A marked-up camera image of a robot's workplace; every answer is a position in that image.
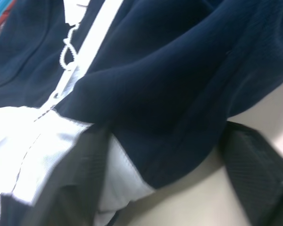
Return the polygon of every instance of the navy blue jacket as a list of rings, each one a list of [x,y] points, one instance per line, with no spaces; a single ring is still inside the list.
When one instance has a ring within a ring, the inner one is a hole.
[[[91,0],[76,49],[102,3]],[[0,107],[40,107],[54,90],[69,30],[62,6],[17,1],[0,36]],[[227,118],[282,83],[283,0],[124,0],[87,74],[56,110],[112,121],[142,178],[161,188],[204,160]]]

